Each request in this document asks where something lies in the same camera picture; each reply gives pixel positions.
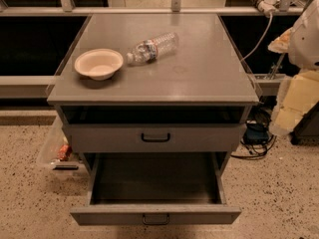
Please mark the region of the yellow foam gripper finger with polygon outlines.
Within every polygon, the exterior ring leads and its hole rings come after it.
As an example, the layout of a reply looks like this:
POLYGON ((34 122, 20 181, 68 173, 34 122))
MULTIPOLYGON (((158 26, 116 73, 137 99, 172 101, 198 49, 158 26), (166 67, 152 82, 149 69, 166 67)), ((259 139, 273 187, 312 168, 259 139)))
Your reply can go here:
POLYGON ((319 73, 301 70, 280 83, 269 131, 276 136, 292 132, 319 102, 319 73))

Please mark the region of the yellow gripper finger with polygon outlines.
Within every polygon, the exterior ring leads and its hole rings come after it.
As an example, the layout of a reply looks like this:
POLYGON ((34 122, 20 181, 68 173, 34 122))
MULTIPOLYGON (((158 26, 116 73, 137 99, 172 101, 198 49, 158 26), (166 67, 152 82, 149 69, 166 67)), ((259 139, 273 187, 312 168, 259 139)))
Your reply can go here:
POLYGON ((289 28, 275 40, 271 41, 268 45, 268 50, 278 54, 287 53, 290 46, 291 32, 292 29, 289 28))

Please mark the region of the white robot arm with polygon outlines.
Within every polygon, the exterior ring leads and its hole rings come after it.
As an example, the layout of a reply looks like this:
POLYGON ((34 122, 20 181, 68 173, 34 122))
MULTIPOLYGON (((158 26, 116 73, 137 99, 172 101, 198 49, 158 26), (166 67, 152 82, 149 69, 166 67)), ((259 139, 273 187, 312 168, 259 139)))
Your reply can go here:
POLYGON ((319 0, 313 0, 268 50, 287 54, 289 62, 300 69, 297 75, 281 81, 271 115, 270 132, 283 136, 319 102, 319 0))

